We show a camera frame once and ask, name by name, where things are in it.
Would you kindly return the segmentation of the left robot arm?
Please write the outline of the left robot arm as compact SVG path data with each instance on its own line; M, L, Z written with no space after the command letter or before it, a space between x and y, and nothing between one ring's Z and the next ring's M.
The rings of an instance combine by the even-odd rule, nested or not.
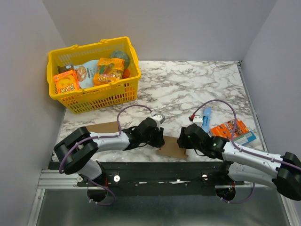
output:
M54 147L60 162L59 172L78 173L88 178L92 185L99 186L104 182L105 170L101 163L91 159L92 156L97 152L126 151L143 145L160 148L165 144L161 127L164 121L163 115L156 114L137 126L116 133L95 133L80 127Z

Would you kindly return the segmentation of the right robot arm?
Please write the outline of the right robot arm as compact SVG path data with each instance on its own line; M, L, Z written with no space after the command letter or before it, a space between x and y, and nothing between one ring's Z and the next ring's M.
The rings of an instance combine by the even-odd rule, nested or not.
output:
M275 188L295 201L301 199L301 161L290 152L283 155L247 148L229 139L209 136L201 127L183 127L177 144L180 148L199 150L211 159L222 160L226 168L217 171L217 181L248 181Z

